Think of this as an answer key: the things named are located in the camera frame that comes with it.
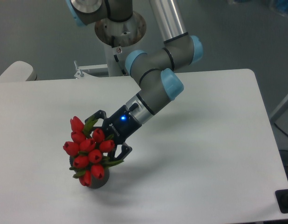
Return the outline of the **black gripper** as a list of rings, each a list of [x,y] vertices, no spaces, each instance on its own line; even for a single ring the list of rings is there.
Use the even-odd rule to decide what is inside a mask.
[[[126,105],[120,107],[114,114],[107,117],[106,112],[99,110],[85,120],[84,130],[92,130],[99,119],[103,119],[102,130],[105,136],[113,134],[113,140],[116,145],[121,145],[121,153],[116,157],[116,145],[109,142],[106,145],[108,149],[107,162],[124,160],[132,151],[132,147],[125,143],[125,140],[130,137],[142,124],[129,114],[129,109]]]

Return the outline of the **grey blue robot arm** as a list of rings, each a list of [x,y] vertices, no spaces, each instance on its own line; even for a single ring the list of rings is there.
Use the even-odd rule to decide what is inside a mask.
[[[152,11],[159,26],[164,47],[152,54],[135,49],[144,37],[146,27],[133,10],[131,0],[68,0],[67,6],[80,26],[95,24],[96,36],[113,49],[127,48],[127,53],[113,56],[120,75],[128,74],[140,91],[111,117],[99,110],[105,135],[113,135],[116,146],[108,152],[111,161],[121,161],[131,147],[125,141],[144,123],[173,101],[184,86],[174,71],[201,59],[203,47],[198,37],[188,34],[177,1],[152,0]]]

